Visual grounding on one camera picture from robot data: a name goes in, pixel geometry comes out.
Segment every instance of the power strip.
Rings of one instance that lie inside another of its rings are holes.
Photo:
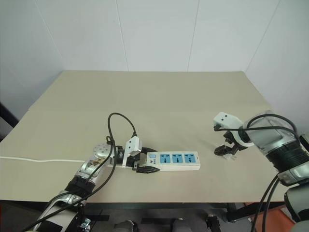
[[[145,166],[161,171],[189,171],[199,170],[201,164],[197,151],[161,151],[148,152]]]

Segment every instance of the white wall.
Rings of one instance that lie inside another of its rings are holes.
[[[307,0],[2,0],[0,100],[21,118],[63,69],[242,70],[309,132],[308,15]]]

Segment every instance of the white cable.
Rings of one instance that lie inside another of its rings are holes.
[[[28,159],[28,158],[21,158],[21,157],[11,157],[11,156],[0,156],[0,159],[6,159],[6,160],[22,160],[22,161],[30,161],[30,162],[78,162],[78,163],[84,163],[84,160],[77,160],[77,159],[45,159],[45,160],[39,160],[39,159]]]

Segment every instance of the floor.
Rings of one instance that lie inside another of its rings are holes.
[[[98,210],[96,214],[109,215],[109,221],[95,223],[91,232],[110,232],[114,224],[127,219],[139,224],[140,232],[170,232],[168,224],[141,224],[142,218],[183,218],[191,226],[192,232],[207,232],[205,218],[207,214],[219,216],[222,209],[117,209]],[[20,232],[40,215],[40,212],[17,207],[8,203],[1,203],[1,232]],[[225,223],[220,218],[222,232],[248,232],[251,223],[247,219],[236,223]]]

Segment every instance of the beige tabletop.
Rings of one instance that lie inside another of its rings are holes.
[[[275,169],[255,147],[235,161],[214,155],[224,132],[213,131],[213,118],[226,112],[245,121],[269,108],[243,72],[64,71],[0,143],[0,155],[85,160],[105,142],[108,115],[120,112],[134,123],[143,146],[196,150],[201,168],[153,174],[117,168],[90,202],[256,202]],[[111,124],[116,144],[124,146],[130,126],[118,116]],[[80,165],[0,159],[0,199],[48,201]],[[279,185],[272,199],[282,201],[285,191]]]

